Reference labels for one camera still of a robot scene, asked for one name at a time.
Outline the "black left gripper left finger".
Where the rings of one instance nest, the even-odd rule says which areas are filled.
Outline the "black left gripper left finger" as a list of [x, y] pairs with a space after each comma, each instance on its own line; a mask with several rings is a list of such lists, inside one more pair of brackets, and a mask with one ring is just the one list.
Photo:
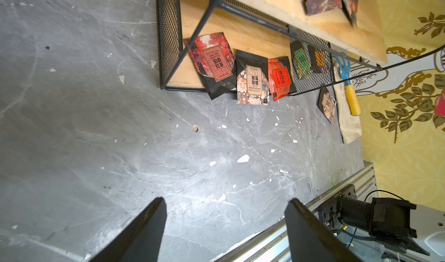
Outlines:
[[156, 262], [167, 219], [166, 202], [155, 198], [92, 262]]

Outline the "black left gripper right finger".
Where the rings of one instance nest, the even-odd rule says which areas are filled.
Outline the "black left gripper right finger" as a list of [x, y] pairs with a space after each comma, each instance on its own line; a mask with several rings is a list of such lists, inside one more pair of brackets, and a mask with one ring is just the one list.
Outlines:
[[289, 248], [294, 262], [358, 262], [313, 213], [297, 198], [285, 209]]

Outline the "chrysanthemum pu'er tea bag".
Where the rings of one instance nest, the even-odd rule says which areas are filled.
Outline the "chrysanthemum pu'er tea bag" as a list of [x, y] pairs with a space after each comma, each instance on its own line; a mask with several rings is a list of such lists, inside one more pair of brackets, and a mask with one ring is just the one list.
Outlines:
[[337, 112], [337, 102], [335, 97], [328, 91], [325, 86], [321, 88], [318, 106], [327, 120], [332, 124]]

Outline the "orange label tea bag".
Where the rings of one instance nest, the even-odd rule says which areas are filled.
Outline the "orange label tea bag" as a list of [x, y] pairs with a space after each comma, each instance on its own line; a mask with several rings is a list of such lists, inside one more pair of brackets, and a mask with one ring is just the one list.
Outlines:
[[308, 45], [309, 59], [311, 62], [311, 70], [313, 73], [328, 73], [329, 68], [324, 58], [324, 53], [312, 45]]

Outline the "green label tea bag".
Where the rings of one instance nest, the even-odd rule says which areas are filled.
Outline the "green label tea bag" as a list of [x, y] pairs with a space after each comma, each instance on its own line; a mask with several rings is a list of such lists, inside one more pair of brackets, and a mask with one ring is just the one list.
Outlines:
[[303, 80], [311, 74], [311, 62], [305, 47], [300, 41], [294, 41], [290, 44], [290, 49], [297, 76], [300, 80]]

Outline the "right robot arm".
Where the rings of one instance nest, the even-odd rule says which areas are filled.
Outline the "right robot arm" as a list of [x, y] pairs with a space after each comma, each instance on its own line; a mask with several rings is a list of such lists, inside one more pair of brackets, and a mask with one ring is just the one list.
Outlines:
[[354, 186], [340, 191], [317, 209], [318, 218], [347, 247], [354, 241], [376, 243], [390, 253], [412, 255], [430, 262], [445, 259], [445, 213], [414, 204], [395, 194], [368, 194], [359, 200]]

